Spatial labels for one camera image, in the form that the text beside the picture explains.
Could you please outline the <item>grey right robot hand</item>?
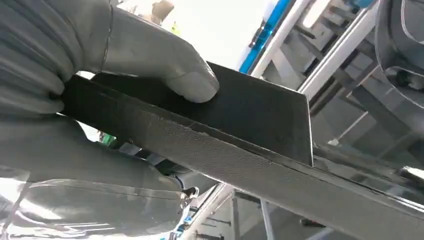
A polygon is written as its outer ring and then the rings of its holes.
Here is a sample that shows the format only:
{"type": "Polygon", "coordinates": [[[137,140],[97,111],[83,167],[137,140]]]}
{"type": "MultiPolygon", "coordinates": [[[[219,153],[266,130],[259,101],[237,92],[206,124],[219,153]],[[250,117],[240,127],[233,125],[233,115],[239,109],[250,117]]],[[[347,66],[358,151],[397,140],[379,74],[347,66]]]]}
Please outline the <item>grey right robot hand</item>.
{"type": "Polygon", "coordinates": [[[90,141],[60,115],[79,71],[157,77],[194,103],[219,82],[184,39],[108,0],[0,3],[0,237],[124,239],[173,231],[196,187],[90,141]]]}

